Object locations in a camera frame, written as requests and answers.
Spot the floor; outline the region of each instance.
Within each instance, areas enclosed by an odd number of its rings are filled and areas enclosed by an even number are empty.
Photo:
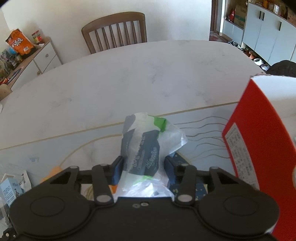
[[[209,41],[223,42],[223,43],[228,42],[225,38],[223,38],[222,36],[220,36],[219,34],[214,33],[214,32],[210,32]]]

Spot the snack package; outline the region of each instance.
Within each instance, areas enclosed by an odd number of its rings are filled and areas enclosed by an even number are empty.
[[[167,188],[164,159],[186,143],[185,133],[165,118],[147,113],[127,116],[120,152],[124,157],[124,167],[114,198],[173,198]]]
[[[36,51],[36,48],[33,46],[33,44],[22,34],[19,29],[13,30],[6,42],[23,58],[29,57]]]

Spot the chair backrest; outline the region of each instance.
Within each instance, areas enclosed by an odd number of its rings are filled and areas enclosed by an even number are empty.
[[[96,40],[98,42],[100,51],[103,51],[103,46],[102,46],[98,31],[97,31],[97,29],[100,29],[100,28],[102,28],[106,48],[110,49],[107,34],[106,34],[105,29],[104,29],[104,27],[107,27],[107,26],[109,26],[109,29],[110,29],[110,35],[111,35],[113,47],[114,48],[117,47],[115,37],[114,37],[114,33],[113,33],[113,29],[112,29],[113,24],[116,24],[116,27],[117,27],[117,33],[118,33],[120,46],[123,46],[123,39],[122,39],[119,23],[123,23],[124,32],[125,32],[125,36],[126,36],[126,43],[127,43],[127,45],[130,45],[131,41],[130,41],[130,38],[129,38],[128,28],[127,28],[126,22],[131,22],[133,40],[134,40],[134,43],[138,43],[134,21],[139,21],[142,43],[147,42],[145,14],[143,14],[141,12],[121,12],[121,13],[116,13],[116,14],[105,16],[105,17],[102,17],[102,18],[98,18],[98,19],[88,23],[87,25],[85,25],[81,29],[81,32],[82,32],[82,35],[83,35],[84,40],[86,42],[86,45],[87,45],[89,51],[91,52],[91,54],[96,52],[96,50],[94,48],[94,44],[93,44],[93,42],[91,40],[91,37],[89,35],[89,33],[92,32],[92,31],[95,32]]]

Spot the label with printed text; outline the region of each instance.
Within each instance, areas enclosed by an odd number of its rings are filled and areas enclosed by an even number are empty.
[[[259,183],[249,151],[236,123],[233,123],[226,133],[225,139],[231,151],[238,178],[259,190]]]

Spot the translucent plastic package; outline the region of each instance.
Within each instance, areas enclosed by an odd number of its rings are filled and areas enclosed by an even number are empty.
[[[124,167],[114,198],[164,197],[174,195],[167,188],[164,158],[187,143],[185,133],[165,118],[136,113],[123,126],[120,154]]]

